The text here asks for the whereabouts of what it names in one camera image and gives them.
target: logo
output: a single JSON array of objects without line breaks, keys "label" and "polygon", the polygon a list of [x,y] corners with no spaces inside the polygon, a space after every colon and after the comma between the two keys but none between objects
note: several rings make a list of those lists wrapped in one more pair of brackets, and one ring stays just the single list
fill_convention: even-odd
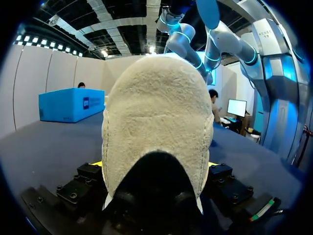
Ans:
[{"label": "logo", "polygon": [[267,30],[267,31],[259,33],[259,36],[263,36],[265,38],[268,38],[271,33],[272,33],[272,30]]},{"label": "logo", "polygon": [[89,108],[89,97],[84,97],[83,98],[83,109],[88,109]]}]

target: white towel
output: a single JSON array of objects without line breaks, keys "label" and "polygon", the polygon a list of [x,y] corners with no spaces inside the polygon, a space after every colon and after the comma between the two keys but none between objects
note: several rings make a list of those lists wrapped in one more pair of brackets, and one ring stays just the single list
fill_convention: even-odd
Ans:
[{"label": "white towel", "polygon": [[104,111],[102,172],[109,195],[142,156],[162,150],[184,167],[198,198],[208,174],[213,119],[205,82],[192,65],[164,55],[132,64]]}]

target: man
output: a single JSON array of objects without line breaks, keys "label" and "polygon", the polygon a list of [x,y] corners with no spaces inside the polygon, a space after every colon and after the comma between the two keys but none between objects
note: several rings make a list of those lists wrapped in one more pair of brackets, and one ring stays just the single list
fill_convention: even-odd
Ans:
[{"label": "man", "polygon": [[85,88],[86,86],[83,82],[80,82],[77,87],[78,88]]},{"label": "man", "polygon": [[215,101],[219,97],[219,94],[214,89],[209,90],[209,93],[210,93],[210,97],[212,101],[212,113],[214,115],[214,122],[220,125],[221,124],[221,119],[220,119],[221,108],[218,108],[215,104]]}]

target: yellow pad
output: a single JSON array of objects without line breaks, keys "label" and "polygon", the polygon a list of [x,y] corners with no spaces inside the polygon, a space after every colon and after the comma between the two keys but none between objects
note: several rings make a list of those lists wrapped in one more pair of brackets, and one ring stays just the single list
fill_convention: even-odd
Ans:
[{"label": "yellow pad", "polygon": [[[102,166],[102,162],[92,163],[91,165]],[[218,164],[209,162],[209,167],[212,166],[212,165],[218,165]]]}]

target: ceiling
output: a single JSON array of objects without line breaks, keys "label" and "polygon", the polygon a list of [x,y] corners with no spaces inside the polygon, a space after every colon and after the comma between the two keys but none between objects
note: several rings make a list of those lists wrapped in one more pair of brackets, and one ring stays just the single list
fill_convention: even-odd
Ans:
[{"label": "ceiling", "polygon": [[[85,57],[104,59],[102,50],[108,58],[141,55],[149,53],[150,45],[155,45],[156,53],[163,53],[168,35],[156,29],[156,20],[161,8],[169,3],[170,0],[45,0],[37,14],[25,23],[24,35],[62,44],[64,48],[70,47],[71,53],[75,50]],[[248,20],[222,2],[217,3],[221,20],[233,32],[247,31]],[[55,15],[59,20],[50,26]],[[204,50],[204,24],[199,20],[193,26],[196,35],[191,47]],[[96,49],[89,51],[92,45]],[[237,61],[230,55],[222,56],[229,63]]]}]

